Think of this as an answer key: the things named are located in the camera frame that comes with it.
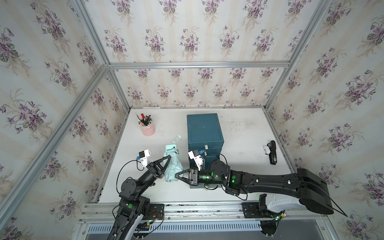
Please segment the teal drawer cabinet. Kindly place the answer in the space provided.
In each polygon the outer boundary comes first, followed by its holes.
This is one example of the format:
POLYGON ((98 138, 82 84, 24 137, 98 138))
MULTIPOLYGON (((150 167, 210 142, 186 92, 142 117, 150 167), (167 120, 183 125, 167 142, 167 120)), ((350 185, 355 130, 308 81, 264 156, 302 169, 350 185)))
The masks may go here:
POLYGON ((225 142, 218 114, 187 115, 187 132, 188 151, 196 151, 203 158, 203 164, 199 167, 203 172, 199 179, 203 183, 190 186, 190 189, 204 189, 219 185, 224 175, 216 174, 211 170, 211 165, 220 160, 225 142))

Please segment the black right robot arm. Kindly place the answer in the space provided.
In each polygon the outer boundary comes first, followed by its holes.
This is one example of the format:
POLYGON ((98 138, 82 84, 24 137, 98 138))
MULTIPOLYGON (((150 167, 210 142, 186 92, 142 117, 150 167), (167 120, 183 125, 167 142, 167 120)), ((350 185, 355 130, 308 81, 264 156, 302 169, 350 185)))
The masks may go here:
POLYGON ((338 212, 347 216, 330 197, 327 182, 306 169, 286 175, 256 175, 231 170, 230 166, 216 160, 211 163, 209 170, 190 168, 176 173, 175 178, 190 186, 214 184, 235 197, 251 193, 290 196, 313 213, 332 215, 338 212))

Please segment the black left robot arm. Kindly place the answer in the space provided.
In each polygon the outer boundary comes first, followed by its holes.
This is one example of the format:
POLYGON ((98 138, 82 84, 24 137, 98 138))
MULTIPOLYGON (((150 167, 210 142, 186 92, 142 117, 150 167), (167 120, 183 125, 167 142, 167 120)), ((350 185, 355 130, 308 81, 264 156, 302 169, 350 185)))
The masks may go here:
POLYGON ((108 236, 109 240, 130 240, 142 219, 150 212, 150 199, 142 194, 165 175, 171 162, 167 155, 147 165, 147 171, 138 179, 126 179, 121 186, 119 208, 108 236))

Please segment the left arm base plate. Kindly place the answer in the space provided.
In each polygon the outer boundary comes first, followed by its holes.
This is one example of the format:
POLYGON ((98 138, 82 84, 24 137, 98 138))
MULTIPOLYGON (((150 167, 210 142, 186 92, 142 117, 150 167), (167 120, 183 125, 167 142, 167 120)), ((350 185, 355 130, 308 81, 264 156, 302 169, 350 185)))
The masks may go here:
POLYGON ((140 209, 139 203, 134 202, 125 204, 120 215, 127 217, 129 220, 133 218, 134 214, 142 214, 144 216, 143 220, 163 220, 164 210, 164 204, 146 204, 140 209))

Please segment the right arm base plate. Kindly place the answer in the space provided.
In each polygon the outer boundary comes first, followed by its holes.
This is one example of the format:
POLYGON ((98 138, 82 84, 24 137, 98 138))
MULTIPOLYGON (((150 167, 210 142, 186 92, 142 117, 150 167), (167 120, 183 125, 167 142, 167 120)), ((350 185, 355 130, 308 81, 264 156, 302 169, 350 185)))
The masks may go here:
POLYGON ((242 210, 246 219, 269 218, 279 220, 285 216, 285 210, 273 212, 267 208, 267 194, 261 194, 258 202, 243 202, 242 210))

